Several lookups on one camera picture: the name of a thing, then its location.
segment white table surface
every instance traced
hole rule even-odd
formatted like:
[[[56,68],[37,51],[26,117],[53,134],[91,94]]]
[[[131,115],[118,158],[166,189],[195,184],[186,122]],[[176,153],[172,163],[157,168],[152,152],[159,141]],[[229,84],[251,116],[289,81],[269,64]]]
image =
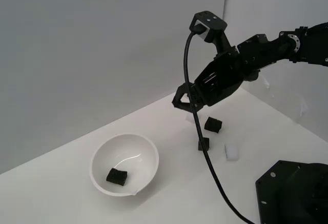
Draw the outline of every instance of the white table surface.
[[[194,124],[167,96],[56,150],[0,175],[0,223],[243,223],[224,203],[197,150]],[[328,143],[243,89],[203,109],[223,121],[209,155],[228,197],[260,223],[255,181],[278,160],[328,164]],[[110,197],[89,179],[98,146],[115,134],[134,132],[154,141],[159,168],[136,196]],[[226,161],[224,143],[239,146]]]

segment white bowl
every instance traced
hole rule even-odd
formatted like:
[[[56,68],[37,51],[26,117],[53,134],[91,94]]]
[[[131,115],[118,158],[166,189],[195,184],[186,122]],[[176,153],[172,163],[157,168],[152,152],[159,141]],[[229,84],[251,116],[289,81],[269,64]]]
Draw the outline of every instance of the white bowl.
[[[148,138],[121,134],[109,139],[94,153],[90,178],[94,186],[107,195],[135,195],[153,179],[158,162],[158,151]],[[124,186],[106,181],[112,168],[128,172]]]

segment white wall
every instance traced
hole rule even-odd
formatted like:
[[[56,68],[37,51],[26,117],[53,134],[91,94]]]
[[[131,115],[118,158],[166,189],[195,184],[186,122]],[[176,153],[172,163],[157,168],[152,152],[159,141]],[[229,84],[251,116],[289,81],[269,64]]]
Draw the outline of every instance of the white wall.
[[[223,5],[0,0],[0,173],[175,91],[193,15]],[[200,42],[191,74],[215,54]]]
[[[274,40],[280,31],[328,22],[327,1],[226,0],[228,38],[235,45],[256,33],[266,33]],[[243,87],[295,120],[303,97],[309,109],[297,121],[328,141],[328,68],[283,60],[261,73],[270,84],[269,90],[262,78]]]

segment black foam block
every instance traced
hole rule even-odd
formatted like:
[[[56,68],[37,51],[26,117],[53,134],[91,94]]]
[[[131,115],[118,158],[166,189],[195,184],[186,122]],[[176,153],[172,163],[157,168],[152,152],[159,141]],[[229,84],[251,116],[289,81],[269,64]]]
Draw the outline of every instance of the black foam block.
[[[210,139],[204,137],[204,142],[205,142],[206,150],[208,151],[210,149]],[[198,141],[198,150],[202,151],[200,140]]]
[[[127,177],[128,177],[127,171],[121,171],[113,168],[111,169],[111,171],[109,171],[106,181],[114,184],[118,184],[120,186],[124,186]]]
[[[222,128],[222,122],[220,120],[209,117],[204,126],[205,130],[218,133]]]

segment white cube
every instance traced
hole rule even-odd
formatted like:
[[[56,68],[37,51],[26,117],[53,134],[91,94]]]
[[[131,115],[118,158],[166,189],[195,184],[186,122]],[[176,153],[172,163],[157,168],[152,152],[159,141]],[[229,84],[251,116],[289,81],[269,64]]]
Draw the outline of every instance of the white cube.
[[[199,114],[199,113],[197,113],[197,114],[198,114],[198,118],[200,120],[201,119],[201,114]],[[186,120],[189,121],[190,123],[195,124],[195,119],[194,119],[193,113],[188,112],[187,116],[186,116]]]
[[[228,161],[237,161],[239,159],[238,147],[234,144],[225,144],[225,157]]]

